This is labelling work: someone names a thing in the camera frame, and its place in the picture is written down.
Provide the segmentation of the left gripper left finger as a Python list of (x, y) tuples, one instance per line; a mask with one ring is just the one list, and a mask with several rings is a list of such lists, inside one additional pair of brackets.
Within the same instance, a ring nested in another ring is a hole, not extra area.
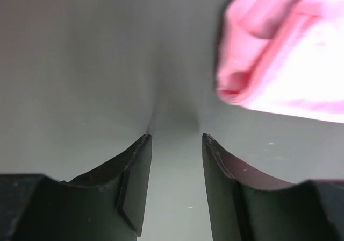
[(152, 160), (145, 134), (71, 181), (1, 175), (1, 240), (136, 240), (142, 234)]

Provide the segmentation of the pink t shirt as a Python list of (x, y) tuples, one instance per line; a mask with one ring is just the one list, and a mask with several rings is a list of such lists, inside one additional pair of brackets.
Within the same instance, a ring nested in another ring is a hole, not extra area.
[(249, 110), (343, 122), (343, 0), (233, 0), (217, 94)]

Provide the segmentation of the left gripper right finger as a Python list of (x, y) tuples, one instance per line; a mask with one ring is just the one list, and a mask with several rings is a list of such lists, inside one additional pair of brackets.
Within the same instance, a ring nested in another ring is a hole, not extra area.
[(214, 240), (343, 240), (343, 181), (290, 183), (202, 136)]

